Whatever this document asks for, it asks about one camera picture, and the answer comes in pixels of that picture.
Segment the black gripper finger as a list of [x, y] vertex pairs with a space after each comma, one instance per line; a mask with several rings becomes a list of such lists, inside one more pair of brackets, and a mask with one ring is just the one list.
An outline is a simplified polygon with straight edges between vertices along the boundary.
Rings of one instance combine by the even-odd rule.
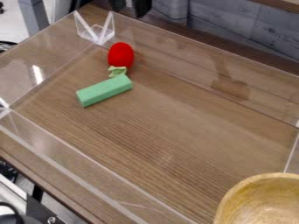
[[127, 0], [108, 0], [108, 2], [115, 12], [122, 11], [127, 7]]
[[132, 0], [135, 16], [142, 18], [152, 9], [152, 0]]

